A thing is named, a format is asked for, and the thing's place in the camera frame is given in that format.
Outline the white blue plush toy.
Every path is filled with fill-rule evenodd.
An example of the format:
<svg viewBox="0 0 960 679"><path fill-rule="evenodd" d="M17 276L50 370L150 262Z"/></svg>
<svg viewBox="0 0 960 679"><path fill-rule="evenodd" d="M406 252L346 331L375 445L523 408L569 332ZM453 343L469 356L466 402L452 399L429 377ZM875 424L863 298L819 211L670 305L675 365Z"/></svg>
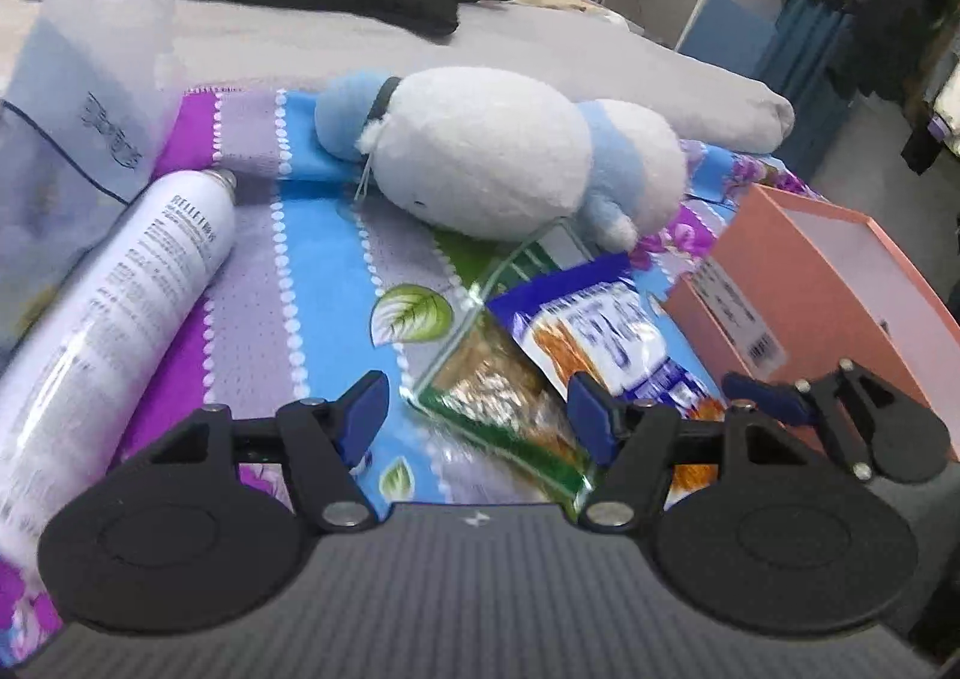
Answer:
<svg viewBox="0 0 960 679"><path fill-rule="evenodd" d="M317 96L325 152L425 223L521 242L571 220L604 252L630 252L685 197L682 142L660 113L498 68L342 74Z"/></svg>

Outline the blue chair back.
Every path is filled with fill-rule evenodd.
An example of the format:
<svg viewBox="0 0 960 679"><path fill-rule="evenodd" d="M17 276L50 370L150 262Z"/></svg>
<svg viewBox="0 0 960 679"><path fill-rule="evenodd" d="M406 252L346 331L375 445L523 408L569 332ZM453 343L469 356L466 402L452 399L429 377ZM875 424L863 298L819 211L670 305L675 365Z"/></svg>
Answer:
<svg viewBox="0 0 960 679"><path fill-rule="evenodd" d="M706 0L677 46L685 57L758 78L776 37L781 8L758 11L736 0Z"/></svg>

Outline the colourful floral bedsheet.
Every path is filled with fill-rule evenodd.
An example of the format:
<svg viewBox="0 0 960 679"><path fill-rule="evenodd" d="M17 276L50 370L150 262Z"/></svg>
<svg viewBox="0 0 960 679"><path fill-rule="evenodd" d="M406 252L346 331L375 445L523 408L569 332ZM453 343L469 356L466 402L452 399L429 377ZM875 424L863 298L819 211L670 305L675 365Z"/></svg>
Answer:
<svg viewBox="0 0 960 679"><path fill-rule="evenodd" d="M236 240L185 319L133 413L119 455L140 452L199 404L268 416L305 396L332 398L370 370L391 382L391 412L359 481L376 507L396 500L534 500L512 464L439 434L407 395L493 271L520 280L542 247L516 250L431 229L325 156L316 101L285 89L199 89L182 101L160 174L220 164L238 179ZM427 342L374 341L377 299L400 284L444 299L452 315Z"/></svg>

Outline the blue curtain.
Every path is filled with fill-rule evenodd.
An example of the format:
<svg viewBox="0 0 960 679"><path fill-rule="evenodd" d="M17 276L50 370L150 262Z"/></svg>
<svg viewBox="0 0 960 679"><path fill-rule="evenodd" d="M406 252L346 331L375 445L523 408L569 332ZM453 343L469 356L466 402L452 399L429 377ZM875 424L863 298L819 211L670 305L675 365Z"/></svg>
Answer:
<svg viewBox="0 0 960 679"><path fill-rule="evenodd" d="M854 97L838 94L828 76L851 19L823 0L789 0L757 67L757 78L793 106L793 131L776 157L803 181L825 164L854 112Z"/></svg>

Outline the blue white snack bag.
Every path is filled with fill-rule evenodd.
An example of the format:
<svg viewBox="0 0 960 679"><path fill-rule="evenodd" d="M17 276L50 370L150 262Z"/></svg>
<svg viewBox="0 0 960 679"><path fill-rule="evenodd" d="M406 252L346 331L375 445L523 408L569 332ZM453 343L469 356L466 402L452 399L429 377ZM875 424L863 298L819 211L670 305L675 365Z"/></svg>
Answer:
<svg viewBox="0 0 960 679"><path fill-rule="evenodd" d="M487 310L565 403L587 456L589 489L635 432L631 406L663 404L683 419L724 419L724 403L670 354L685 339L652 312L623 253L519 284L488 299Z"/></svg>

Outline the translucent plastic bag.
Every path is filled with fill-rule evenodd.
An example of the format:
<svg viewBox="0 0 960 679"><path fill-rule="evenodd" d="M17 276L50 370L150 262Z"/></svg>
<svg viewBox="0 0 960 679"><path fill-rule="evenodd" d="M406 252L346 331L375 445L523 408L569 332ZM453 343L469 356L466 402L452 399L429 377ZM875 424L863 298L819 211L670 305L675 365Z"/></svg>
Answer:
<svg viewBox="0 0 960 679"><path fill-rule="evenodd" d="M148 184L179 112L171 0L43 0L2 94L2 349Z"/></svg>

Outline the green clear snack bag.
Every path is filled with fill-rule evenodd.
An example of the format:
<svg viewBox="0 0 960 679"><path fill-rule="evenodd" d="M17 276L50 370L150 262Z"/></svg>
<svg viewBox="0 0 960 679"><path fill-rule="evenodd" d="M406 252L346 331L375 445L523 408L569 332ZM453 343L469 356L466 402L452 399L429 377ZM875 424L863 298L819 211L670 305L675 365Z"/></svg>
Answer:
<svg viewBox="0 0 960 679"><path fill-rule="evenodd" d="M562 398L488 312L487 302L589 262L589 250L565 221L516 248L460 236L441 236L439 242L455 274L469 281L466 319L416 382L412 406L448 434L448 448L433 458L451 497L487 497L490 481L514 466L511 500L527 479L539 497L576 512L594 487L596 466L576 442Z"/></svg>

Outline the white spray can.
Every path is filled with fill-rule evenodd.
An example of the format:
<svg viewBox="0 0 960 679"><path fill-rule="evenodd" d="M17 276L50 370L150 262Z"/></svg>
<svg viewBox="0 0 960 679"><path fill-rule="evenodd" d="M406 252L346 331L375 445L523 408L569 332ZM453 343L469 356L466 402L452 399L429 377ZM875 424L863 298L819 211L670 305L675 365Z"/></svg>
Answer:
<svg viewBox="0 0 960 679"><path fill-rule="evenodd" d="M2 557L36 572L53 515L107 470L146 385L233 247L236 179L153 182L2 377Z"/></svg>

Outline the pink cardboard box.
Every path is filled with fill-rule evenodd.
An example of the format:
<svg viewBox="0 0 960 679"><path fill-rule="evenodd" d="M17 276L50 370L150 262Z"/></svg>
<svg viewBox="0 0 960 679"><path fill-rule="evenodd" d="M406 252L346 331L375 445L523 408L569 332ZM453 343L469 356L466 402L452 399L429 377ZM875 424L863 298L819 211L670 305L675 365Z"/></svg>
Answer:
<svg viewBox="0 0 960 679"><path fill-rule="evenodd" d="M844 359L958 427L958 325L872 218L755 187L665 310L713 378L817 380Z"/></svg>

